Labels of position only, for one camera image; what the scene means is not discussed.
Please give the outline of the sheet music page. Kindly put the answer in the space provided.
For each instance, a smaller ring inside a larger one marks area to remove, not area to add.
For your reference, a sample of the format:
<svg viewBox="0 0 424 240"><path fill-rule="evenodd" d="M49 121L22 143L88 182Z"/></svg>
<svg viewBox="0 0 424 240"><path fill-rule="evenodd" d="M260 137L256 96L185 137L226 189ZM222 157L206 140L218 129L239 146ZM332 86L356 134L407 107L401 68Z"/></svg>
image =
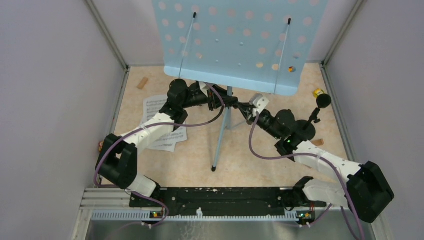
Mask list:
<svg viewBox="0 0 424 240"><path fill-rule="evenodd" d="M157 150L157 151L166 151L166 152L174 152L176 148L177 143L170 143L170 144L164 144L164 145L155 145L155 142L153 142L151 145L149 145L147 148L150 150Z"/></svg>
<svg viewBox="0 0 424 240"><path fill-rule="evenodd" d="M166 94L154 95L145 98L143 100L143 116L140 123L144 124L150 119L152 119L167 102L167 99L168 97ZM159 138L157 141L154 142L154 145L161 146L165 144L176 144L187 140L187 128L179 127L177 130Z"/></svg>

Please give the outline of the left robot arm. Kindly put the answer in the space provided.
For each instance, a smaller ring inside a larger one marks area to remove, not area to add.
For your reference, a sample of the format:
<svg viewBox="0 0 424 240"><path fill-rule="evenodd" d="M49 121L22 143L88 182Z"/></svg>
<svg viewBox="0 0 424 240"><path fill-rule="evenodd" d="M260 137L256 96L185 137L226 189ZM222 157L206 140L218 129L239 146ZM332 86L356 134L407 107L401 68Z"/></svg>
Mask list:
<svg viewBox="0 0 424 240"><path fill-rule="evenodd" d="M141 194L141 200L149 207L160 202L159 184L138 171L138 155L161 137L170 134L185 123L187 108L207 105L211 110L220 109L216 121L226 107L238 102L237 97L228 96L226 90L208 83L196 82L188 86L183 79L175 79L169 85L167 100L158 113L134 130L117 136L108 135L95 167L94 177L102 176L117 187Z"/></svg>

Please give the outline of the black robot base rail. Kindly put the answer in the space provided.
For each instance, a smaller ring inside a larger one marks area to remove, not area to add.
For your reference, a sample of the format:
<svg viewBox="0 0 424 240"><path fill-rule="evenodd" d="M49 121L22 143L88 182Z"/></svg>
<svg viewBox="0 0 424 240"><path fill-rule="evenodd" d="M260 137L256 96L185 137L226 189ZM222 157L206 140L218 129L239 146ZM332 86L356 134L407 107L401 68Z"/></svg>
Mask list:
<svg viewBox="0 0 424 240"><path fill-rule="evenodd" d="M322 201L310 201L291 187L169 187L155 191L151 199L131 194L131 208L160 208L151 213L158 218L169 209L169 217L253 218L293 215L297 223L315 220L316 207L327 207Z"/></svg>

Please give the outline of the black microphone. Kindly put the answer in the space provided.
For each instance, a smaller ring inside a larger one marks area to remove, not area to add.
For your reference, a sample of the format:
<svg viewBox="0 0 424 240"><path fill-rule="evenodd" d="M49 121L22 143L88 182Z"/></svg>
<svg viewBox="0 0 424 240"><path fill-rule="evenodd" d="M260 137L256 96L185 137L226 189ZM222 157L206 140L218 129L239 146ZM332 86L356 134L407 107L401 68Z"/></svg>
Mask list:
<svg viewBox="0 0 424 240"><path fill-rule="evenodd" d="M309 116L309 119L300 119L296 121L297 128L295 130L295 133L304 140L312 140L316 135L316 129L314 127L314 124L317 124L321 121L318 117L320 111L330 106L331 103L332 98L330 95L326 93L320 94L316 98L317 107L313 110L313 112Z"/></svg>

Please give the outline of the light blue music stand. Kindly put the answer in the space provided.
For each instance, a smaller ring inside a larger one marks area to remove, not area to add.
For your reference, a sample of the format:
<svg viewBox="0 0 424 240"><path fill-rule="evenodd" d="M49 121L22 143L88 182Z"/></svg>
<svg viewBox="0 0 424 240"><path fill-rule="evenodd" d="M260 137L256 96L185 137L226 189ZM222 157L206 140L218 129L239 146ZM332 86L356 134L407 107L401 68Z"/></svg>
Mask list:
<svg viewBox="0 0 424 240"><path fill-rule="evenodd" d="M154 0L170 77L293 96L326 0Z"/></svg>

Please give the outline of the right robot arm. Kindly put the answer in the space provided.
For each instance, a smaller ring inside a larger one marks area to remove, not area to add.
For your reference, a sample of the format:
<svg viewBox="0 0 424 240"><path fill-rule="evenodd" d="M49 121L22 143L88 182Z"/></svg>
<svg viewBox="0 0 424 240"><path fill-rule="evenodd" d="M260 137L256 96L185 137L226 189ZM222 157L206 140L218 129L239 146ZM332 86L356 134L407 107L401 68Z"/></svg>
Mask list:
<svg viewBox="0 0 424 240"><path fill-rule="evenodd" d="M311 140L316 134L315 127L307 120L297 120L291 110L280 110L273 116L264 103L237 102L233 107L253 128L259 127L277 140L275 148L281 158L289 158L334 180L303 177L293 192L297 205L325 202L348 208L361 221L373 223L394 200L395 194L376 163L349 161L314 145Z"/></svg>

